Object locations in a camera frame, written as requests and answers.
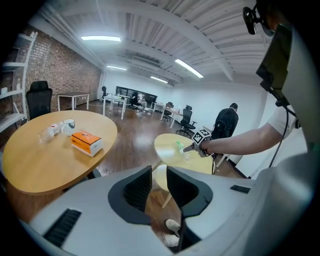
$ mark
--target white table leg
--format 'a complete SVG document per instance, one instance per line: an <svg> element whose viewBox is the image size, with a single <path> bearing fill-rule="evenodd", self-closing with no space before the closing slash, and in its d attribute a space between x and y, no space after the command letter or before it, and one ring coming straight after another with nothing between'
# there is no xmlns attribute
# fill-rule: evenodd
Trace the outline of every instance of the white table leg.
<svg viewBox="0 0 320 256"><path fill-rule="evenodd" d="M164 111L162 111L162 115L161 115L161 118L160 118L160 120L162 120L162 118L164 117Z"/></svg>
<svg viewBox="0 0 320 256"><path fill-rule="evenodd" d="M172 113L172 121L171 121L170 129L172 129L172 127L174 126L174 122L175 122L175 114Z"/></svg>
<svg viewBox="0 0 320 256"><path fill-rule="evenodd" d="M221 165L221 163L224 161L224 159L225 158L228 158L230 155L229 154L224 154L222 157L221 157L221 159L220 159L220 161L215 165L215 167L219 167L220 165Z"/></svg>
<svg viewBox="0 0 320 256"><path fill-rule="evenodd" d="M125 112L125 109L126 109L125 102L122 102L121 120L123 120L123 119L124 119L124 112Z"/></svg>
<svg viewBox="0 0 320 256"><path fill-rule="evenodd" d="M127 107L127 98L124 98L124 113L126 113L126 107Z"/></svg>
<svg viewBox="0 0 320 256"><path fill-rule="evenodd" d="M167 196L166 200L164 201L164 203L162 205L162 209L166 207L166 205L169 203L171 198L172 198L172 195L169 193L169 195Z"/></svg>
<svg viewBox="0 0 320 256"><path fill-rule="evenodd" d="M58 111L60 111L60 96L58 95Z"/></svg>
<svg viewBox="0 0 320 256"><path fill-rule="evenodd" d="M75 97L71 98L71 105L72 105L72 110L75 110Z"/></svg>
<svg viewBox="0 0 320 256"><path fill-rule="evenodd" d="M102 115L106 115L106 99L103 98L103 110L102 110Z"/></svg>
<svg viewBox="0 0 320 256"><path fill-rule="evenodd" d="M89 110L89 94L88 94L88 96L87 96L87 98L86 98L86 110Z"/></svg>

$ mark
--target person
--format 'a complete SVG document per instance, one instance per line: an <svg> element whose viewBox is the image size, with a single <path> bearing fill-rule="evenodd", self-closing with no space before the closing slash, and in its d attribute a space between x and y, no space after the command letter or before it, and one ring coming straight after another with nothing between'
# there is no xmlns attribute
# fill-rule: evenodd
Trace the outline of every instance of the person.
<svg viewBox="0 0 320 256"><path fill-rule="evenodd" d="M222 109L219 112L211 133L211 139L228 138L234 134L239 120L237 110L238 105L232 103L229 108Z"/></svg>
<svg viewBox="0 0 320 256"><path fill-rule="evenodd" d="M288 137L295 127L296 118L289 114L286 128L287 113L284 107L277 107L267 123L260 128L249 130L234 137L205 140L201 147L209 154L220 153L230 155L251 155L271 149L278 144L284 135ZM166 219L165 226L180 236L180 224L173 219Z"/></svg>
<svg viewBox="0 0 320 256"><path fill-rule="evenodd" d="M147 102L145 101L144 94L142 94L142 93L138 94L138 103L141 104L143 112L146 112L145 108L147 107Z"/></svg>

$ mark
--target table leg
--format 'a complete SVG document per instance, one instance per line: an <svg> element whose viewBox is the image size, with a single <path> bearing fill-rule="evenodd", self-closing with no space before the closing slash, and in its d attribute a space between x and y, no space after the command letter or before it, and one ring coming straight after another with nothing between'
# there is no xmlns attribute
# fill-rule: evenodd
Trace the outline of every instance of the table leg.
<svg viewBox="0 0 320 256"><path fill-rule="evenodd" d="M72 105L72 110L75 110L75 99L74 99L74 97L71 97L71 105Z"/></svg>
<svg viewBox="0 0 320 256"><path fill-rule="evenodd" d="M171 121L170 129L172 129L172 127L174 126L174 122L175 122L175 114L172 113L172 121Z"/></svg>
<svg viewBox="0 0 320 256"><path fill-rule="evenodd" d="M126 105L124 102L122 102L122 111L121 111L121 120L124 119L124 112L125 112L125 109L126 109Z"/></svg>
<svg viewBox="0 0 320 256"><path fill-rule="evenodd" d="M160 120L162 120L162 118L164 117L164 111L162 111L162 115L161 115L161 118L160 118Z"/></svg>
<svg viewBox="0 0 320 256"><path fill-rule="evenodd" d="M127 108L127 98L125 98L124 100L124 113L126 113L126 108Z"/></svg>
<svg viewBox="0 0 320 256"><path fill-rule="evenodd" d="M58 95L58 111L60 111L60 96Z"/></svg>
<svg viewBox="0 0 320 256"><path fill-rule="evenodd" d="M103 98L103 110L102 110L102 115L106 115L106 99Z"/></svg>
<svg viewBox="0 0 320 256"><path fill-rule="evenodd" d="M88 94L88 96L87 96L87 98L86 98L86 110L89 110L89 94Z"/></svg>
<svg viewBox="0 0 320 256"><path fill-rule="evenodd" d="M160 165L162 165L163 163L162 163L162 161L160 160L159 162L157 162L156 164L155 164L155 166L154 167L152 167L152 171L154 171L155 169L157 169Z"/></svg>
<svg viewBox="0 0 320 256"><path fill-rule="evenodd" d="M172 198L172 195L169 193L169 195L166 197L166 200L164 201L164 203L162 205L162 209L166 207L166 205L169 203L171 198Z"/></svg>

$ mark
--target brick wall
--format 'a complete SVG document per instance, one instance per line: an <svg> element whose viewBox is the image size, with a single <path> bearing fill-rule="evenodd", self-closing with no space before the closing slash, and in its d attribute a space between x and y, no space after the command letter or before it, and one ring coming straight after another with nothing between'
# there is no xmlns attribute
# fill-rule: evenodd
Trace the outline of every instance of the brick wall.
<svg viewBox="0 0 320 256"><path fill-rule="evenodd" d="M30 35L32 31L38 32L38 35L29 58L25 83L26 92L30 89L33 81L46 80L53 90L51 99L52 112L58 110L58 93L70 91L86 92L90 93L90 101L95 100L101 75L100 69L70 48L32 26L27 26L22 33ZM16 62L25 62L28 47L29 45L26 43L18 51L12 49L7 61L12 62L16 59ZM18 78L20 78L22 86L22 74L22 68L16 69L15 72L1 73L0 88L8 87L8 91L15 90ZM13 101L19 111L23 112L21 94L0 99L0 119L14 112ZM84 99L77 98L77 105L84 102L86 102ZM60 98L60 107L61 110L71 108L71 99ZM6 143L15 130L16 125L13 124L0 133L0 147Z"/></svg>

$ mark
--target fluorescent light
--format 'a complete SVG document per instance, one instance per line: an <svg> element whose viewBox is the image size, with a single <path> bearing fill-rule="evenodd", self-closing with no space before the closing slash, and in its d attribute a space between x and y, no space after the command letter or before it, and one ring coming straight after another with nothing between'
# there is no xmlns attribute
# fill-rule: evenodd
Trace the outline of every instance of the fluorescent light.
<svg viewBox="0 0 320 256"><path fill-rule="evenodd" d="M126 68L123 68L123 67L117 67L117 66L107 66L108 68L111 68L111 69L118 69L118 70L127 70Z"/></svg>
<svg viewBox="0 0 320 256"><path fill-rule="evenodd" d="M154 77L154 76L150 76L152 79L155 79L155 80L158 80L158 81L160 81L160 82L163 82L163 83L168 83L167 81L165 81L165 80L161 80L161 79L159 79L159 78L156 78L156 77Z"/></svg>
<svg viewBox="0 0 320 256"><path fill-rule="evenodd" d="M108 40L121 42L120 37L117 36L105 36L105 35L92 35L92 36L81 36L82 40Z"/></svg>
<svg viewBox="0 0 320 256"><path fill-rule="evenodd" d="M192 73L194 73L198 78L204 77L202 74L200 74L198 71L194 70L192 67L190 67L188 64L184 63L180 59L176 59L175 62L180 64L182 67L186 68L187 70L191 71Z"/></svg>

